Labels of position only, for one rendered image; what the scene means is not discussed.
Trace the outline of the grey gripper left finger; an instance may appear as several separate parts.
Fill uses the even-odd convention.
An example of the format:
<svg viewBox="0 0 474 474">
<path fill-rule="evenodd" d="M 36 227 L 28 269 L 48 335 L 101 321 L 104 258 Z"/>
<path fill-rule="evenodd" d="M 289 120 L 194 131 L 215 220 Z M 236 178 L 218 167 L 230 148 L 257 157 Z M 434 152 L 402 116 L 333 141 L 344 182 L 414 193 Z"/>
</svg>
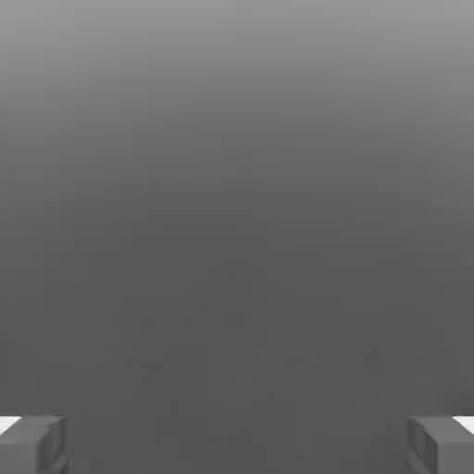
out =
<svg viewBox="0 0 474 474">
<path fill-rule="evenodd" d="M 65 417 L 0 416 L 0 474 L 69 474 Z"/>
</svg>

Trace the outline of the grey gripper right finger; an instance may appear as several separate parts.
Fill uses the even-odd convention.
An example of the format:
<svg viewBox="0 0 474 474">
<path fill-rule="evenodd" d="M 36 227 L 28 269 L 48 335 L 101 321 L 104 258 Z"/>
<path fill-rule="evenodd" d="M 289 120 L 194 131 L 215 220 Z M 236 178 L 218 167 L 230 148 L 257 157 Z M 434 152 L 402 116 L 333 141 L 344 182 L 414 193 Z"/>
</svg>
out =
<svg viewBox="0 0 474 474">
<path fill-rule="evenodd" d="M 474 416 L 410 417 L 407 474 L 474 474 Z"/>
</svg>

